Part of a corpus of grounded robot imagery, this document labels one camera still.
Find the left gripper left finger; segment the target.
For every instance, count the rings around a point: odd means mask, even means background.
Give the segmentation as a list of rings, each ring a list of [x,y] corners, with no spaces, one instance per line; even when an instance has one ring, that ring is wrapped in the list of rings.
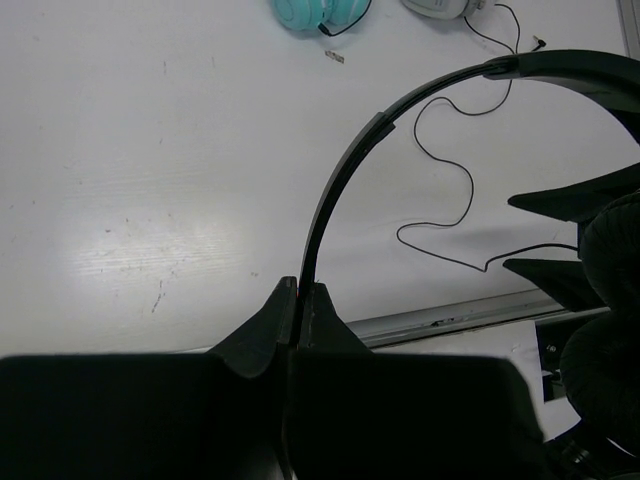
[[[296,281],[203,353],[1,362],[5,479],[288,479],[278,357]]]

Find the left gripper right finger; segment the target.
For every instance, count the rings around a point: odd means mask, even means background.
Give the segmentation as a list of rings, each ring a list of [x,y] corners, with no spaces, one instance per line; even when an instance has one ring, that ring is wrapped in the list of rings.
[[[287,453],[300,479],[541,479],[543,435],[508,360],[370,351],[327,288],[291,354]]]

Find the black headphones with cable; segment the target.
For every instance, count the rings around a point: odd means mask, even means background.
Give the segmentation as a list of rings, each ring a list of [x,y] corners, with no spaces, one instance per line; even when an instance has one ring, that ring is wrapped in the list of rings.
[[[632,166],[609,114],[531,81],[469,80],[410,110],[352,178],[317,278],[348,322],[539,290],[509,258],[569,260],[573,224],[510,206]],[[506,353],[543,397],[532,320],[411,341],[406,351]]]

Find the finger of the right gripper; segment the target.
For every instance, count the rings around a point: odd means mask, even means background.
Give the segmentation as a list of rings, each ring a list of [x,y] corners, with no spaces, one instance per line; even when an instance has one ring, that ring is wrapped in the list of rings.
[[[580,223],[594,218],[609,203],[639,189],[639,164],[574,185],[514,195],[507,203],[555,220]]]
[[[593,288],[587,271],[593,278],[603,278],[610,270],[607,261],[562,261],[511,258],[503,267],[528,280],[556,303],[571,312],[581,312],[609,305]]]

